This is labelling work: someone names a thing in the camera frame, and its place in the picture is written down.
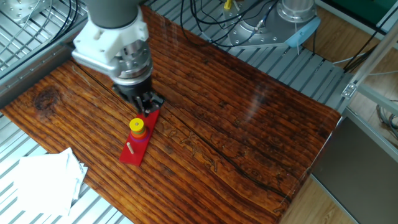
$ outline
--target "red block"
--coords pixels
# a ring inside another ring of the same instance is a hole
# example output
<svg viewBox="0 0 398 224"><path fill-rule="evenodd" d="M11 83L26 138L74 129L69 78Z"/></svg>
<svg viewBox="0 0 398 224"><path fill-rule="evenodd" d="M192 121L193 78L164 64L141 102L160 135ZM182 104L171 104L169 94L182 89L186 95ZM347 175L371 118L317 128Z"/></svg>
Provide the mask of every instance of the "red block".
<svg viewBox="0 0 398 224"><path fill-rule="evenodd" d="M146 117L146 118L141 114L137 115L137 118L140 118L143 120L144 125L147 128L148 135L143 140L136 140L131 136L131 132L129 132L129 137L127 138L126 143L124 143L122 154L119 157L120 162L132 164L135 166L141 165L141 161L142 161L142 158L144 158L144 154L147 150L147 146L148 146L150 137L152 137L152 133L155 128L157 117L159 116L159 111L160 110L150 113L148 115L148 117ZM132 150L134 151L134 154L131 154L131 152L127 146L127 142L130 143Z"/></svg>

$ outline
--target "wooden floor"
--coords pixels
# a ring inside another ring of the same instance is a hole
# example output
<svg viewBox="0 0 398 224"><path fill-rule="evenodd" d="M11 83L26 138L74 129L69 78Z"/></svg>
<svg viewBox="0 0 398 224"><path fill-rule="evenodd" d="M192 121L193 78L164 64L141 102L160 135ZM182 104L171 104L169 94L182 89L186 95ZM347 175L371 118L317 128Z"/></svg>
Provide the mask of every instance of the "wooden floor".
<svg viewBox="0 0 398 224"><path fill-rule="evenodd" d="M318 29L316 39L316 53L323 58L336 62L355 55L362 45L370 37L369 34L352 26L344 20L336 17L332 13L318 8L318 15L322 22ZM365 49L370 49L379 41L374 39ZM312 50L312 38L304 46ZM373 73L390 72L398 70L398 51L396 49L384 57ZM391 75L369 76L364 81L365 84L375 89L385 97L398 100L398 73ZM398 146L398 140L382 125L377 117L376 104L364 96L357 94L354 96L350 107L354 109L363 119L373 128L378 130L391 143ZM309 179L297 198L289 208L281 224L352 224L348 216L342 212L327 196L326 193Z"/></svg>

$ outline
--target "wire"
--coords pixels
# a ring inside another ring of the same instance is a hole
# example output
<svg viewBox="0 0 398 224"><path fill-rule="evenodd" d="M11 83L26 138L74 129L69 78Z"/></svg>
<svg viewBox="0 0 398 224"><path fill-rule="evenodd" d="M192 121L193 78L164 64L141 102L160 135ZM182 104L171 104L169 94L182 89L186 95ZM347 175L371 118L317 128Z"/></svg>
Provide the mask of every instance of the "wire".
<svg viewBox="0 0 398 224"><path fill-rule="evenodd" d="M237 22L234 22L234 23L232 23L230 26L224 28L224 29L227 29L227 28L229 28L229 27L232 26L232 28L231 28L229 31L227 31L227 33L225 33L225 35L223 35L222 37L220 37L220 38L218 38L218 39L216 39L216 40L212 40L211 38L209 38L209 37L204 33L203 29L201 28L201 26L200 26L200 23L201 23L201 22L200 22L200 20L198 19L196 13L195 13L195 12L197 12L196 4L195 4L195 2L194 2L193 0L190 0L191 15L195 18L195 21L196 21L196 23L197 23L197 26L198 26L200 32L203 34L203 36L205 36L205 37L209 40L209 42L207 42L207 43L205 43L205 44L196 44L196 43L192 42L192 41L187 37L187 35L186 35L186 33L185 33L185 30L183 29L183 22L182 22L183 2L184 2L184 0L182 1L182 5L181 5L181 14L180 14L180 15L181 15L181 16L180 16L180 25L181 25L181 28L182 28L182 32L183 32L183 35L185 36L185 38L186 38L190 43L192 43L192 44L194 44L194 45L196 45L196 46L204 47L204 46L206 46L206 45L208 45L208 44L215 44L215 45L217 45L217 46L219 46L219 47L236 47L236 46L242 45L242 44L246 43L247 41L249 41L249 39L250 39L251 37L253 37L253 35L255 34L255 31L256 31L256 30L254 30L254 31L252 32L252 34L249 36L249 38L247 38L246 40L244 40L244 41L242 41L242 42L240 42L240 43L234 44L234 45L223 45L223 44L219 44L218 41L224 39L224 38L235 28L235 26L236 26L241 20L243 20L243 17L246 15L246 13L248 12L248 10L242 12L242 14L240 14L240 16L238 16L239 19L238 19ZM247 18L247 19L252 19L252 18L254 18L254 17L257 17L257 16L261 13L261 11L262 11L262 9L265 7L265 5L267 5L267 3L270 3L270 2L272 2L272 0L265 2L265 3L262 5L260 11L259 11L255 16L250 17L250 18ZM265 16L263 17L263 19L261 20L261 21L264 21L264 25L265 25L265 21L266 21L268 15L269 15L270 11L271 11L272 8L276 5L276 3L277 3L277 1L269 8L269 10L267 11L266 15L265 15ZM220 26L221 23L224 23L224 21L222 21L222 22L218 22L218 21L217 21L215 24L218 24L218 25Z"/></svg>
<svg viewBox="0 0 398 224"><path fill-rule="evenodd" d="M200 10L201 10L201 12L204 13L204 15L206 15L206 16L210 17L211 19L213 19L215 22L218 22L213 16L209 15L208 13L206 13L206 12L203 10L203 8L202 8L202 2L203 2L203 0L200 0ZM257 17L257 16L261 13L261 11L263 10L263 8L264 8L268 3L270 3L270 2L271 2L271 1L267 1L266 3L264 3L264 4L261 6L260 11L259 11L255 16L252 16L252 17L250 17L250 18L244 18L244 19L253 19L253 18ZM217 24L217 25L219 25L220 29L225 30L225 29L230 28L230 27L233 26L234 24L230 24L230 25L228 25L228 26L226 26L226 27L223 27L223 26L221 25L221 23L220 23L220 24Z"/></svg>
<svg viewBox="0 0 398 224"><path fill-rule="evenodd" d="M70 15L72 14L72 0L69 0L69 12L68 12L68 16L65 19L65 22L62 24L61 29L58 30L58 32L55 34L55 36L53 37L53 39L50 41L50 44L54 41L56 41L59 37L60 34L63 32L63 29L65 28L65 26L68 24Z"/></svg>
<svg viewBox="0 0 398 224"><path fill-rule="evenodd" d="M192 42L192 41L189 39L189 37L188 37L187 34L185 33L185 29L184 29L184 27L183 27L182 15L183 15L183 5L184 5L184 2L185 2L185 0L182 0L182 2L181 2L181 9L180 9L180 25L181 25L182 34L184 35L184 37L185 37L191 44L196 45L197 47L204 47L204 46L207 46L207 45L209 45L209 44L215 44L215 43L217 43L217 41L219 41L219 40L221 40L221 39L224 39L224 38L234 29L234 27L238 24L237 22L234 23L234 26L233 26L224 36L220 37L219 39L211 40L210 42L207 42L207 43L205 43L205 44L197 44L197 43L194 43L194 42ZM193 12L194 7L195 7L195 6L192 6L192 4L191 4L191 14L194 14L194 12ZM202 32L202 34L204 34L203 30L202 30L201 27L200 27L199 22L198 22L197 20L196 20L196 22L197 22L197 24L198 24L199 30Z"/></svg>
<svg viewBox="0 0 398 224"><path fill-rule="evenodd" d="M315 53L315 44L317 42L317 31L318 29L315 30L315 32L313 33L313 42L312 42L312 53Z"/></svg>
<svg viewBox="0 0 398 224"><path fill-rule="evenodd" d="M12 44L12 42L14 41L14 39L25 29L30 17L32 16L33 12L37 9L37 6L39 5L40 0L37 1L35 7L33 8L33 10L30 12L30 14L27 16L26 22L25 24L21 27L21 29L11 37L10 41L8 42L8 44L6 46L4 46L4 49L2 49L0 51L0 55Z"/></svg>
<svg viewBox="0 0 398 224"><path fill-rule="evenodd" d="M198 22L201 22L203 24L207 24L207 25L217 25L217 24L222 24L228 21L232 21L233 19L239 18L243 16L243 14L247 13L248 11L250 11L251 9L253 9L254 7L256 7L260 2L262 2L262 0L257 0L255 3L253 3L248 9L246 9L245 11L243 11L242 13L239 13L237 16L231 17L229 19L226 19L224 21L217 21L217 22L207 22L207 21L203 21L199 18L197 18L196 15L192 15Z"/></svg>
<svg viewBox="0 0 398 224"><path fill-rule="evenodd" d="M70 22L70 25L68 26L68 28L66 29L66 31L65 32L68 32L71 28L72 28L72 26L74 25L74 23L76 22L76 19L77 19L77 15L78 15L78 8L79 8L79 0L75 0L75 15L73 15L73 19L72 19L72 21Z"/></svg>
<svg viewBox="0 0 398 224"><path fill-rule="evenodd" d="M45 27L45 25L48 23L49 19L50 19L50 15L52 12L52 3L53 0L50 0L50 10L49 13L47 14L44 23L42 24L42 26L36 31L36 33L34 35L32 35L32 37L25 43L26 45L28 45L29 43L32 42L32 40L35 39L36 35ZM35 8L32 10L32 12L30 12L30 14L27 17L26 23L24 24L24 26L21 28L21 30L19 31L19 33L22 32L23 28L25 27L25 25L28 23L33 11L35 10ZM0 55L9 47L9 45L12 43L12 41L19 35L19 33L17 33L16 35L14 35L10 42L4 47L4 49L0 52ZM23 47L21 47L20 49L16 50L11 56L9 56L7 59L5 59L2 63L0 63L0 68L5 65L8 61L10 61L15 55L17 55L21 50L23 49Z"/></svg>
<svg viewBox="0 0 398 224"><path fill-rule="evenodd" d="M368 41L366 41L366 43L361 47L361 49L355 54L355 56L346 64L346 66L344 67L344 71L347 72L348 71L348 67L351 65L351 62L363 51L363 49L365 49L365 47L370 43L370 41L373 39L374 36L376 36L376 34L378 32L381 31L381 28L383 27L383 25L390 19L390 17L398 10L398 6L386 17L386 19L383 21L383 23L376 28L376 31L374 31L373 35L368 39Z"/></svg>
<svg viewBox="0 0 398 224"><path fill-rule="evenodd" d="M397 118L396 115L391 114L390 117L387 118L386 110L382 108L380 105L376 105L377 116L380 119L381 123L384 123L390 128L391 133L398 139L398 126L392 122L394 118Z"/></svg>
<svg viewBox="0 0 398 224"><path fill-rule="evenodd" d="M337 61L337 62L333 62L333 64L336 65L336 64L338 64L338 63L346 62L346 61L350 60L351 58L354 58L354 57L350 57L350 58L346 58L346 59L344 59L344 60L340 60L340 61Z"/></svg>

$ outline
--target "metal grating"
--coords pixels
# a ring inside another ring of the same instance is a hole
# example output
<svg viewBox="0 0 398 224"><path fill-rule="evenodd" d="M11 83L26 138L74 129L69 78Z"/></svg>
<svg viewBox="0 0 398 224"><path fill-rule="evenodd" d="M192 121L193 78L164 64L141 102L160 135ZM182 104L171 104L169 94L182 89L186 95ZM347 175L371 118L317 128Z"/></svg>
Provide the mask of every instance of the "metal grating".
<svg viewBox="0 0 398 224"><path fill-rule="evenodd" d="M25 212L17 207L13 186L15 167L22 156L46 154L32 138L0 113L0 222L1 223L132 223L94 190L83 184L68 217Z"/></svg>
<svg viewBox="0 0 398 224"><path fill-rule="evenodd" d="M223 2L212 0L196 0L197 16L200 19L211 18L200 11L203 10L217 20L223 20ZM181 0L155 0L148 1L146 5L153 11L165 16L171 21L180 24ZM191 15L189 3L184 4L183 26L194 34L208 39L216 40L225 35L228 29L223 30L219 26L202 25L203 35ZM225 37L219 41L223 45L231 45ZM313 54L311 51L299 48L264 47L264 48L234 48L220 47L220 49L236 56L242 61L269 74L273 78L300 91L314 100L319 101L340 113L345 109L341 92L351 79L351 74L343 73L343 69L334 66L331 62Z"/></svg>
<svg viewBox="0 0 398 224"><path fill-rule="evenodd" d="M69 1L51 0L52 7L48 7L29 21L26 26L14 22L0 11L0 79L10 71L12 65L22 62L34 50L44 47L60 30L67 19ZM78 19L86 16L85 3L79 1ZM72 3L72 12L76 9Z"/></svg>

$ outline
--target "wood grain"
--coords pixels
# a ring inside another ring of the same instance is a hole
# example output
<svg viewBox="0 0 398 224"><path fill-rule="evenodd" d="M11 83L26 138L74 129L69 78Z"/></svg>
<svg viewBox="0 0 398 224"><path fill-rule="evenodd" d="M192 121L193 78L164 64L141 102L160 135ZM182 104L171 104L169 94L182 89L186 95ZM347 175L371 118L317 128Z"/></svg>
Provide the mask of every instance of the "wood grain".
<svg viewBox="0 0 398 224"><path fill-rule="evenodd" d="M134 223L278 223L340 115L143 12L167 102L140 167L118 162L132 106L72 61L1 112L48 152L71 147L85 182Z"/></svg>
<svg viewBox="0 0 398 224"><path fill-rule="evenodd" d="M330 197L309 178L280 224L354 224Z"/></svg>

